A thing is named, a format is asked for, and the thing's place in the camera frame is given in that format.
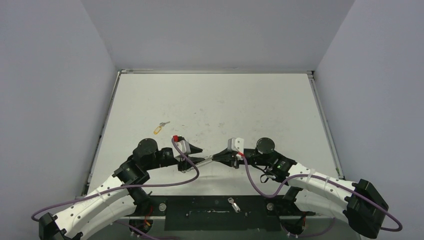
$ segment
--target cable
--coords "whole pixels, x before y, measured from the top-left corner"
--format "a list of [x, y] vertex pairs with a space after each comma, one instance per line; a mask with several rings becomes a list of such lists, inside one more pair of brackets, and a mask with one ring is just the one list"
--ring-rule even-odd
[[[103, 195], [103, 194], [107, 194], [107, 193], [110, 193], [110, 192], [113, 192], [113, 191], [116, 191], [116, 190], [131, 189], [131, 188], [173, 187], [173, 186], [179, 186], [179, 185], [183, 185], [183, 184], [188, 184], [188, 183], [191, 183], [194, 180], [198, 179], [198, 177], [200, 175], [200, 172], [199, 172], [199, 169], [197, 168], [197, 166], [189, 159], [188, 156], [186, 156], [178, 148], [177, 144], [174, 141], [174, 138], [172, 138], [171, 142], [172, 142], [173, 147], [176, 149], [176, 151], [194, 168], [194, 170], [196, 170], [196, 176], [194, 176], [193, 178], [191, 178], [189, 180], [185, 180], [185, 181], [181, 181], [181, 182], [176, 182], [176, 183], [167, 183], [167, 184], [139, 184], [139, 185], [118, 186], [118, 187], [114, 187], [114, 188], [111, 188], [111, 189], [108, 189], [108, 190], [101, 191], [99, 194], [100, 195]], [[42, 208], [42, 209], [34, 212], [31, 215], [31, 219], [33, 221], [38, 222], [40, 219], [39, 218], [36, 218], [36, 215], [38, 215], [38, 214], [40, 214], [42, 212], [45, 212], [45, 211], [50, 210], [50, 209], [62, 207], [62, 206], [65, 206], [65, 205], [69, 205], [69, 204], [76, 204], [76, 203], [79, 203], [79, 202], [83, 202], [83, 201], [86, 201], [86, 200], [89, 200], [89, 199], [96, 198], [98, 196], [99, 196], [98, 194], [93, 194], [93, 195], [90, 195], [90, 196], [86, 196], [84, 198], [70, 200], [70, 201], [65, 201], [65, 202], [62, 202], [62, 203], [57, 203], [57, 204], [54, 204], [54, 205], [46, 206], [46, 207], [44, 207], [44, 208]]]
[[309, 237], [317, 237], [317, 236], [321, 236], [321, 235], [324, 235], [324, 234], [328, 233], [328, 231], [330, 231], [330, 230], [333, 228], [334, 223], [336, 223], [336, 218], [335, 218], [335, 217], [333, 217], [333, 218], [332, 218], [332, 221], [331, 221], [330, 225], [329, 225], [329, 226], [328, 226], [325, 230], [323, 230], [323, 231], [321, 231], [321, 232], [317, 232], [317, 233], [303, 234], [303, 235], [296, 235], [296, 234], [293, 234], [293, 233], [291, 233], [291, 232], [287, 231], [287, 230], [284, 228], [284, 226], [283, 226], [283, 225], [281, 225], [281, 226], [282, 226], [282, 229], [284, 229], [284, 231], [285, 231], [286, 233], [288, 233], [288, 234], [289, 234], [289, 236], [296, 237], [296, 238], [309, 238]]
[[153, 240], [165, 240], [165, 239], [174, 239], [174, 240], [179, 240], [180, 238], [177, 236], [150, 236], [140, 230], [138, 230], [136, 227], [131, 226], [128, 223], [122, 222], [122, 221], [115, 221], [116, 224], [120, 224], [120, 225], [124, 225], [126, 227], [129, 227], [130, 229], [132, 229], [134, 232], [138, 233], [141, 235], [141, 237], [143, 239], [153, 239]]
[[[281, 188], [284, 186], [285, 183], [287, 183], [289, 180], [294, 179], [294, 178], [300, 178], [300, 177], [308, 177], [308, 174], [296, 174], [296, 175], [292, 175], [287, 177], [286, 179], [284, 179], [284, 181], [282, 181], [282, 183], [280, 184], [280, 186], [277, 188], [277, 191], [275, 191], [274, 194], [271, 195], [266, 195], [265, 193], [263, 193], [261, 190], [259, 190], [259, 188], [255, 185], [255, 183], [252, 180], [252, 176], [249, 172], [249, 166], [248, 166], [248, 160], [246, 159], [246, 157], [244, 156], [243, 153], [239, 153], [241, 155], [241, 157], [243, 158], [244, 161], [244, 166], [246, 168], [246, 173], [247, 173], [247, 177], [249, 178], [250, 184], [252, 185], [252, 187], [256, 190], [256, 192], [258, 192], [260, 195], [262, 195], [265, 198], [271, 199], [275, 196], [278, 195], [278, 193], [280, 192]], [[311, 175], [311, 178], [314, 179], [319, 179], [322, 181], [326, 181], [326, 179], [322, 176], [317, 176], [317, 175]], [[373, 207], [375, 207], [376, 209], [380, 210], [381, 212], [383, 212], [386, 216], [388, 216], [389, 218], [391, 218], [395, 223], [397, 223], [398, 227], [397, 228], [388, 228], [388, 227], [381, 227], [381, 230], [384, 231], [389, 231], [389, 232], [400, 232], [404, 227], [402, 226], [402, 223], [396, 219], [396, 217], [394, 217], [392, 214], [390, 214], [388, 211], [386, 211], [384, 208], [382, 208], [381, 206], [377, 205], [375, 202], [369, 200], [368, 198], [366, 198], [365, 196], [363, 196], [362, 194], [357, 193], [356, 191], [353, 191], [343, 185], [338, 184], [337, 182], [328, 180], [328, 183], [341, 188], [345, 191], [348, 191], [349, 193], [357, 196], [358, 198], [361, 198], [362, 200], [366, 201], [367, 203], [371, 204]]]

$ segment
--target robotic arm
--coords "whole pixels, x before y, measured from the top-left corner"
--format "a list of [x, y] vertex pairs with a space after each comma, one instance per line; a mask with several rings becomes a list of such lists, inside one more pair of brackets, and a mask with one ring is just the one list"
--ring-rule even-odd
[[[56, 214], [44, 214], [38, 220], [39, 238], [86, 240], [124, 216], [131, 215], [135, 211], [145, 213], [152, 206], [150, 195], [141, 188], [149, 187], [143, 185], [150, 179], [148, 170], [177, 165], [178, 170], [184, 172], [205, 160], [191, 156], [182, 158], [201, 153], [203, 150], [189, 144], [181, 136], [174, 136], [173, 142], [178, 149], [165, 147], [159, 150], [156, 141], [151, 138], [140, 141], [132, 155], [87, 197], [67, 202], [73, 205]], [[258, 193], [266, 198], [275, 197], [279, 190], [273, 195], [265, 195], [255, 186], [249, 174], [248, 165], [251, 165], [263, 172], [262, 176], [266, 178], [264, 182], [271, 179], [290, 186], [283, 199], [291, 205], [294, 204], [299, 211], [315, 212], [340, 219], [368, 238], [375, 239], [382, 229], [385, 213], [377, 207], [385, 211], [389, 208], [370, 182], [361, 179], [355, 183], [315, 172], [314, 169], [307, 168], [275, 151], [274, 142], [266, 137], [259, 139], [256, 147], [252, 149], [244, 148], [242, 138], [231, 138], [228, 140], [227, 148], [213, 155], [212, 161], [236, 169], [240, 165], [245, 165], [249, 180]], [[185, 182], [194, 181], [197, 176]], [[365, 196], [377, 207], [352, 192]]]

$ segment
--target metal frame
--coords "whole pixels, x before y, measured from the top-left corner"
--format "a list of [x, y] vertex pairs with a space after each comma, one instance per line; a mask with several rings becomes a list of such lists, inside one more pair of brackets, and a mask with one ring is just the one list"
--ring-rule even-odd
[[104, 120], [103, 128], [100, 132], [100, 138], [95, 150], [94, 158], [91, 164], [90, 172], [88, 175], [88, 179], [86, 185], [84, 186], [83, 195], [87, 194], [89, 189], [91, 179], [93, 177], [94, 168], [96, 167], [97, 157], [99, 155], [99, 150], [102, 145], [103, 135], [106, 130], [106, 126], [108, 124], [109, 114], [111, 113], [112, 105], [115, 98], [115, 93], [118, 89], [119, 81], [121, 78], [121, 74], [307, 74], [309, 78], [310, 87], [312, 90], [312, 94], [315, 98], [316, 105], [318, 107], [319, 116], [321, 117], [322, 126], [324, 127], [325, 135], [330, 146], [330, 151], [333, 156], [333, 161], [336, 165], [336, 171], [338, 173], [338, 177], [340, 179], [344, 179], [345, 176], [342, 171], [342, 167], [340, 165], [339, 156], [336, 152], [336, 147], [334, 145], [333, 137], [330, 132], [330, 128], [327, 122], [327, 118], [324, 114], [323, 107], [321, 105], [321, 101], [318, 97], [317, 89], [315, 86], [314, 75], [312, 71], [307, 70], [277, 70], [277, 69], [247, 69], [247, 68], [238, 68], [238, 67], [230, 67], [230, 68], [220, 68], [220, 69], [192, 69], [192, 70], [181, 70], [181, 69], [152, 69], [152, 68], [142, 68], [142, 69], [122, 69], [117, 72], [115, 84], [113, 86], [113, 91], [111, 93], [109, 108], [107, 110], [107, 114]]

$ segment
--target wall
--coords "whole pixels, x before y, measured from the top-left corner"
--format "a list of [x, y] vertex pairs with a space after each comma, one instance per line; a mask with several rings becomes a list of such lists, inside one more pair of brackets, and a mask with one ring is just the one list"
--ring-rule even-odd
[[354, 0], [82, 0], [118, 68], [314, 70]]
[[384, 240], [424, 234], [423, 10], [420, 0], [356, 0], [315, 72], [346, 177], [374, 183], [404, 225]]
[[81, 193], [116, 69], [79, 0], [0, 2], [0, 239], [34, 240]]

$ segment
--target bolt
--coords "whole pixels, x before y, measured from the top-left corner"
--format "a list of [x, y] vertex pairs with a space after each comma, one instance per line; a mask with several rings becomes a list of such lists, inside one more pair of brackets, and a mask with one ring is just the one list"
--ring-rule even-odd
[[167, 205], [165, 203], [159, 204], [159, 211], [163, 212], [167, 209]]
[[268, 209], [269, 211], [272, 211], [272, 210], [274, 210], [274, 204], [273, 203], [268, 203], [267, 205], [266, 205], [266, 209]]

